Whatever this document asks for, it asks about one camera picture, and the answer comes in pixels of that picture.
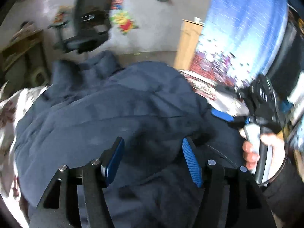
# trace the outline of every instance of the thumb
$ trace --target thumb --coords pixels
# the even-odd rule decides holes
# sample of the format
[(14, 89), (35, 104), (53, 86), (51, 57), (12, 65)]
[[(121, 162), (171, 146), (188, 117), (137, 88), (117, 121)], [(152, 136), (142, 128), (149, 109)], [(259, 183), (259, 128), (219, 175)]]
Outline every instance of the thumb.
[(261, 141), (267, 146), (273, 146), (274, 148), (283, 147), (284, 141), (278, 138), (275, 134), (261, 134)]

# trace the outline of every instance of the wire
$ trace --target wire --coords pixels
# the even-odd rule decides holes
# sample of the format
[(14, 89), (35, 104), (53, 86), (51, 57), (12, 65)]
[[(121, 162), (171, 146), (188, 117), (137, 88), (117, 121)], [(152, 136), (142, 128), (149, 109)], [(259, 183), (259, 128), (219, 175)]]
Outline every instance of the wire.
[[(279, 119), (279, 110), (278, 110), (278, 106), (277, 106), (277, 99), (276, 99), (276, 94), (275, 94), (275, 91), (272, 89), (272, 93), (273, 93), (273, 97), (274, 97), (274, 100), (275, 100), (275, 112), (276, 112), (276, 116), (277, 116), (277, 119), (278, 121), (280, 122), (281, 124), (281, 121)], [(283, 167), (285, 166), (285, 163), (286, 163), (286, 160), (287, 160), (287, 156), (288, 156), (288, 149), (289, 149), (289, 146), (287, 145), (287, 136), (285, 134), (285, 129), (282, 127), (282, 134), (283, 134), (283, 140), (284, 140), (284, 148), (285, 148), (285, 157), (284, 157), (284, 160), (283, 160), (283, 163), (282, 165), (280, 166), (279, 170), (277, 171), (276, 174), (273, 175), (273, 177), (271, 177), (270, 179), (268, 179), (267, 181), (259, 184), (259, 187), (262, 187), (270, 182), (272, 182), (274, 179), (276, 179), (278, 177), (278, 175), (281, 173), (281, 171), (283, 170)]]

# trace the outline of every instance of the wooden desk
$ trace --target wooden desk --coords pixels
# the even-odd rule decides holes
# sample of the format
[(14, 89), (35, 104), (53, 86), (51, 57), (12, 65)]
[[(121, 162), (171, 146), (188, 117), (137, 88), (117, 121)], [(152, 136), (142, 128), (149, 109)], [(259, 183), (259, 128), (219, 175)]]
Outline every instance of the wooden desk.
[(14, 64), (21, 57), (24, 56), (27, 73), (30, 74), (37, 68), (33, 66), (30, 62), (28, 51), (35, 46), (39, 47), (41, 52), (42, 61), (41, 64), (38, 64), (40, 68), (46, 73), (46, 78), (49, 82), (51, 74), (48, 70), (48, 65), (43, 48), (43, 30), (37, 30), (33, 33), (26, 34), (16, 39), (12, 43), (8, 44), (5, 48), (0, 50), (0, 82), (1, 84), (5, 83), (7, 80), (7, 72), (14, 66)]

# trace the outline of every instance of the finger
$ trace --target finger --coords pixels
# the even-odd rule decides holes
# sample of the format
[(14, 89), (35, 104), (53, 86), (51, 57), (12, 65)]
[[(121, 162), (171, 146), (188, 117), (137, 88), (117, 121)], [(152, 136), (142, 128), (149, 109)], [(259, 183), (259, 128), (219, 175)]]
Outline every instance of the finger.
[(259, 161), (260, 156), (258, 154), (255, 153), (243, 153), (243, 158), (244, 160), (246, 160), (249, 163), (256, 163)]
[(248, 170), (252, 170), (254, 167), (256, 167), (256, 163), (246, 162), (245, 166), (247, 167)]
[(261, 141), (268, 146), (273, 146), (276, 148), (284, 148), (284, 141), (278, 138), (275, 134), (262, 134)]
[(252, 153), (253, 145), (249, 141), (243, 143), (243, 151), (246, 153)]
[(240, 133), (240, 135), (241, 135), (243, 138), (246, 139), (246, 134), (245, 134), (245, 131), (244, 131), (243, 128), (241, 128), (241, 129), (239, 130), (239, 133)]

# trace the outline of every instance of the metal screw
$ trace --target metal screw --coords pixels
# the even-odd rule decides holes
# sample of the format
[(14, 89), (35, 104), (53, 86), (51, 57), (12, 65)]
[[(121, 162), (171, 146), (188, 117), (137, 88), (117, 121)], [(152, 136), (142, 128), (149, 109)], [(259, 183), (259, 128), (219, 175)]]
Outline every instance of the metal screw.
[(246, 171), (247, 171), (247, 168), (246, 168), (245, 166), (241, 166), (241, 167), (240, 167), (240, 171), (246, 172)]
[(97, 165), (97, 164), (99, 164), (99, 159), (93, 159), (92, 161), (91, 161), (91, 164), (92, 165)]
[(208, 160), (208, 165), (215, 165), (215, 164), (216, 164), (215, 160), (213, 160), (213, 159)]
[(67, 169), (67, 166), (64, 164), (64, 165), (61, 165), (60, 167), (59, 167), (59, 170), (61, 171), (61, 172), (63, 172), (63, 171), (65, 171)]

